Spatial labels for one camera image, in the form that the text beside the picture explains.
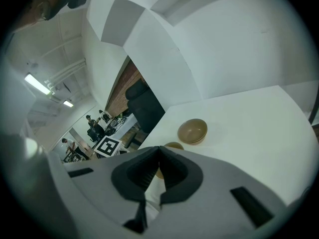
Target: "ceiling light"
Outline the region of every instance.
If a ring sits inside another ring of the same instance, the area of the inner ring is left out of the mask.
[[[39,89],[41,92],[45,93],[46,95],[50,93],[50,91],[41,83],[39,83],[31,74],[28,74],[25,77],[25,80],[29,82],[32,86],[34,86],[36,89]]]
[[[71,103],[68,102],[68,101],[64,101],[64,104],[65,104],[66,106],[69,106],[69,107],[72,107],[72,106],[73,106],[73,104],[71,104]]]

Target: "brown bowl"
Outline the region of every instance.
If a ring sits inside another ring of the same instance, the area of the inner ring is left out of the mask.
[[[175,142],[175,141],[169,142],[169,143],[165,144],[164,146],[172,147],[172,148],[176,148],[176,149],[184,149],[180,143]]]
[[[178,138],[185,143],[201,140],[207,134],[207,124],[202,119],[191,119],[183,123],[177,132]]]

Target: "ceiling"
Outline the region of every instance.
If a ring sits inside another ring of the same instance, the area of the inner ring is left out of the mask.
[[[42,21],[15,33],[7,48],[6,55],[19,74],[31,73],[39,82],[44,82],[55,75],[61,75],[67,66],[83,60],[82,22],[85,9],[58,14],[50,21]],[[62,77],[54,91],[55,101],[27,84],[37,100],[28,115],[28,121],[36,133],[41,126],[50,124],[69,107],[65,100],[76,106],[89,95],[86,67],[82,67],[69,76]]]

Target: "office chair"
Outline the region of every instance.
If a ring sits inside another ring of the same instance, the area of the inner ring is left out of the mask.
[[[149,134],[165,114],[156,96],[152,90],[139,79],[126,90],[125,97],[128,100],[128,108],[140,124],[141,130]],[[138,146],[142,144],[135,139],[136,135],[137,133],[134,133],[129,138],[125,148],[128,148],[132,142]]]

